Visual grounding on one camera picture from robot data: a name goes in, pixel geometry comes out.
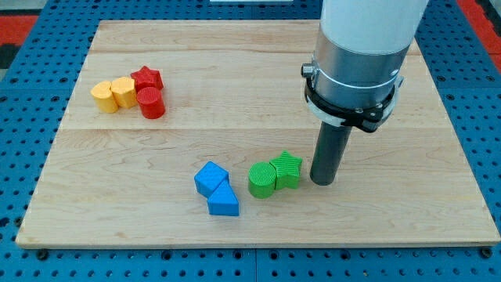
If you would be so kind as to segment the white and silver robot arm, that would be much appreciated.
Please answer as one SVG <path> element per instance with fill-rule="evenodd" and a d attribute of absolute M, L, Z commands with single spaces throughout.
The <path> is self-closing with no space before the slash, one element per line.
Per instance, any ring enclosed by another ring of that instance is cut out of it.
<path fill-rule="evenodd" d="M 375 132 L 391 115 L 399 72 L 427 0 L 324 0 L 310 63 L 310 111 L 335 127 Z"/>

